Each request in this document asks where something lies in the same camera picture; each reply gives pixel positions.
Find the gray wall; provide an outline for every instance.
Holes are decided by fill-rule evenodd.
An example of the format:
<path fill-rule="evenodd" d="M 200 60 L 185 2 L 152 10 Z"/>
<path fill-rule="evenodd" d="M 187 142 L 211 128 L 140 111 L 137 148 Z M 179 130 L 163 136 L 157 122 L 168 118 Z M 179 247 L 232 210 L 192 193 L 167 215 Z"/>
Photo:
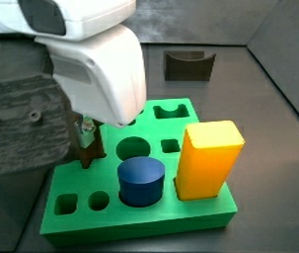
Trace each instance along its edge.
<path fill-rule="evenodd" d="M 299 1 L 282 0 L 248 49 L 299 113 Z"/>
<path fill-rule="evenodd" d="M 245 45 L 278 0 L 137 0 L 140 42 Z"/>

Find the circular hole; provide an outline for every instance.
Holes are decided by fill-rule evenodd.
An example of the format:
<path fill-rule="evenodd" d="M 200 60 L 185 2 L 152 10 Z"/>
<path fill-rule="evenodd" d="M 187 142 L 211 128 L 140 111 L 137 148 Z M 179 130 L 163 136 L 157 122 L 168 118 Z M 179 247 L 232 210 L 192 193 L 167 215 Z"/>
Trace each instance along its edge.
<path fill-rule="evenodd" d="M 93 211 L 101 211 L 107 208 L 108 204 L 109 195 L 105 192 L 97 191 L 90 195 L 88 205 Z"/>
<path fill-rule="evenodd" d="M 116 154 L 123 161 L 132 157 L 149 156 L 149 144 L 140 137 L 124 138 L 116 146 Z"/>

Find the white robot casing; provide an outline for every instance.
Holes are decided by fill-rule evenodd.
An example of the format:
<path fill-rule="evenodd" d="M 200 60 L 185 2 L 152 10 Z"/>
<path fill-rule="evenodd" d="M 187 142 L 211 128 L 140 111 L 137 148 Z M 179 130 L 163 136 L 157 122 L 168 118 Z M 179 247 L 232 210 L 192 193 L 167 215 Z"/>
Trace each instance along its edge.
<path fill-rule="evenodd" d="M 80 41 L 120 24 L 136 10 L 136 0 L 44 0 L 52 2 L 64 20 L 62 36 L 34 31 L 18 0 L 0 0 L 0 33 L 22 33 Z"/>
<path fill-rule="evenodd" d="M 143 52 L 133 32 L 121 25 L 68 42 L 36 37 L 46 45 L 53 79 L 72 110 L 115 127 L 125 126 L 147 100 Z"/>

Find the rectangular hole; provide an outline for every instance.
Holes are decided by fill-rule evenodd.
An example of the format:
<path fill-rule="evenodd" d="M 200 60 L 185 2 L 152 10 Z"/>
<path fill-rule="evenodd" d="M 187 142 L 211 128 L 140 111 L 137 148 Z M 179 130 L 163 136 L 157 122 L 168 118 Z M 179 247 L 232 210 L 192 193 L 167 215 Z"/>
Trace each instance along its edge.
<path fill-rule="evenodd" d="M 76 211 L 77 195 L 64 194 L 57 196 L 54 202 L 53 213 L 56 215 L 70 214 Z"/>
<path fill-rule="evenodd" d="M 156 119 L 173 119 L 188 117 L 185 105 L 177 105 L 177 108 L 172 111 L 164 110 L 160 106 L 153 107 L 153 116 Z"/>
<path fill-rule="evenodd" d="M 173 153 L 180 151 L 177 140 L 175 138 L 163 139 L 160 141 L 160 146 L 163 153 Z"/>

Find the metal bolt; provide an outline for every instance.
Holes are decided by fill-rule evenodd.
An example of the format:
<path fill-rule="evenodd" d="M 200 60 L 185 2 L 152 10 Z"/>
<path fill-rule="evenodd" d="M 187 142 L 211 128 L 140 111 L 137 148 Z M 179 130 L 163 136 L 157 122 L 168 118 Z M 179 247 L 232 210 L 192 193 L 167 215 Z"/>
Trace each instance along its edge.
<path fill-rule="evenodd" d="M 38 110 L 32 110 L 29 112 L 28 118 L 32 123 L 38 123 L 42 118 L 41 112 Z"/>

